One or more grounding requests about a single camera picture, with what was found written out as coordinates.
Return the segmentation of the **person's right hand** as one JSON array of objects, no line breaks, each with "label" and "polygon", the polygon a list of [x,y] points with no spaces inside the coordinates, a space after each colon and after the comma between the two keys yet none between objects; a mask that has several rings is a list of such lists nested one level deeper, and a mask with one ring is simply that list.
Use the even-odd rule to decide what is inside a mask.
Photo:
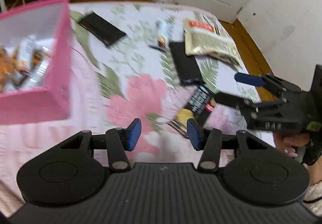
[{"label": "person's right hand", "polygon": [[291,158],[298,156],[296,149],[305,146],[310,141],[310,135],[304,133],[278,133],[273,134],[275,146],[281,152],[287,154]]}]

